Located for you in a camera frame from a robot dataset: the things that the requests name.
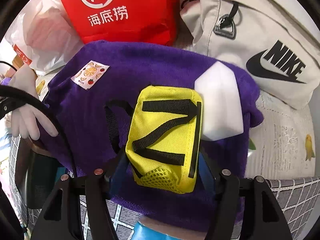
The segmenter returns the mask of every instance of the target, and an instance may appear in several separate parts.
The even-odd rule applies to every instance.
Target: grid patterned cloth
[[[27,211],[27,208],[14,183],[16,155],[20,140],[20,137],[12,138],[11,142],[9,156],[10,186],[18,216],[20,220],[26,224],[28,217],[27,214],[29,215],[28,227],[30,231],[32,231],[41,210],[29,209]],[[316,200],[320,195],[320,177],[293,180],[267,180],[267,182],[284,212],[284,216],[287,219],[292,233],[292,238],[294,240],[297,239],[308,221],[308,218],[316,204]],[[80,197],[80,204],[84,239],[92,240],[85,196]],[[109,200],[107,201],[107,206],[119,240],[131,239],[131,236],[134,233],[134,225],[141,215]],[[241,225],[241,222],[235,225],[232,239],[239,239]]]

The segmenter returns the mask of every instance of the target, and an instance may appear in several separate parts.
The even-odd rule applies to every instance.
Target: black d-ring buckle
[[[230,25],[226,27],[232,27],[232,31],[224,30],[223,28],[220,28],[221,24],[229,17],[228,14],[225,14],[219,18],[218,23],[215,25],[213,32],[218,35],[222,36],[231,40],[234,40],[236,38],[236,25],[233,19],[229,19]]]

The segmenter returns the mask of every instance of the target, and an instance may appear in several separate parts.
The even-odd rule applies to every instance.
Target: purple blanket
[[[90,89],[71,81],[90,60],[109,65],[107,72]],[[85,45],[49,83],[44,103],[57,116],[75,154],[79,176],[93,172],[115,156],[108,139],[104,104],[112,99],[135,106],[140,91],[148,85],[194,88],[195,80],[217,60],[193,52],[147,43],[96,41]],[[237,176],[245,172],[249,128],[263,116],[255,106],[260,90],[250,75],[225,63],[236,76],[244,121],[244,133],[206,142],[206,151],[221,168]],[[123,109],[112,108],[119,125],[120,143],[126,143],[130,118]],[[60,136],[50,137],[41,127],[41,140],[63,165],[71,168]],[[199,176],[195,190],[187,194],[138,186],[128,170],[119,195],[113,201],[159,221],[206,231],[214,206]]]

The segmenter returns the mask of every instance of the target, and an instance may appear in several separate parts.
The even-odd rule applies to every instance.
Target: finger
[[[33,113],[30,105],[20,107],[21,117],[28,129],[28,133],[33,140],[40,138],[40,131],[36,122],[35,114]]]
[[[52,124],[52,122],[38,109],[32,107],[32,110],[36,118],[38,119],[39,123],[46,130],[46,132],[50,134],[52,137],[56,137],[58,135],[58,131],[55,128],[55,126]]]
[[[21,116],[19,119],[19,131],[22,138],[24,139],[28,138],[29,136],[28,129]]]
[[[21,118],[20,112],[18,109],[12,111],[11,114],[11,132],[13,137],[19,136],[19,120]]]

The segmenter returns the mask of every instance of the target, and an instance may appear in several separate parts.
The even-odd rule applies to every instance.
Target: nike swoosh
[[[256,77],[261,77],[261,78],[269,78],[269,79],[276,79],[276,80],[282,80],[282,81],[288,81],[288,82],[294,82],[294,83],[301,83],[301,84],[305,84],[305,82],[301,82],[299,80],[296,80],[292,77],[288,77],[285,75],[281,75],[279,73],[270,71],[265,69],[262,65],[261,65],[261,57],[262,55],[267,51],[267,49],[265,51],[262,51],[256,55],[254,55],[252,58],[250,58],[247,61],[247,70],[254,76]]]

